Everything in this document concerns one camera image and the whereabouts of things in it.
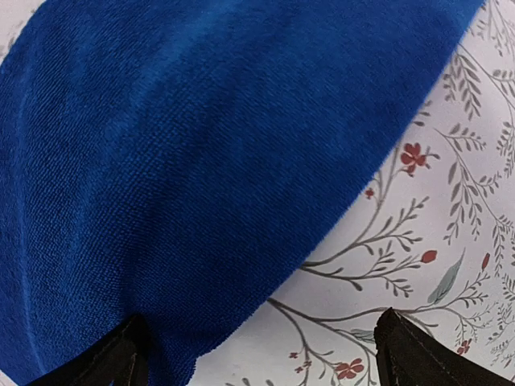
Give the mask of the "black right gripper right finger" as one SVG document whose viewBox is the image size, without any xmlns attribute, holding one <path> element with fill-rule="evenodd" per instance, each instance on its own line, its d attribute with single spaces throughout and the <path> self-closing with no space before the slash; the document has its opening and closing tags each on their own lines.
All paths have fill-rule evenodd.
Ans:
<svg viewBox="0 0 515 386">
<path fill-rule="evenodd" d="M 386 386 L 494 386 L 513 382 L 447 349 L 396 310 L 373 331 L 380 384 Z"/>
</svg>

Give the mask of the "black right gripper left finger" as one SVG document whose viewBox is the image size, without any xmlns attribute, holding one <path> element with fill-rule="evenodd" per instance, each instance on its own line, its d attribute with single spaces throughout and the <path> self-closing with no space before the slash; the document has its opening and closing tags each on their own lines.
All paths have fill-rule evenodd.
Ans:
<svg viewBox="0 0 515 386">
<path fill-rule="evenodd" d="M 141 314 L 133 314 L 76 358 L 31 385 L 147 386 L 150 349 L 149 327 Z"/>
</svg>

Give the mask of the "blue towel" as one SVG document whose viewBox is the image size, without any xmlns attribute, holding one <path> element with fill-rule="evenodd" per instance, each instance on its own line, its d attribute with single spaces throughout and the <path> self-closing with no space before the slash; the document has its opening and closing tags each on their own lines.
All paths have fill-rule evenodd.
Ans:
<svg viewBox="0 0 515 386">
<path fill-rule="evenodd" d="M 132 314 L 185 385 L 331 231 L 478 1 L 46 1 L 1 65 L 1 369 Z"/>
</svg>

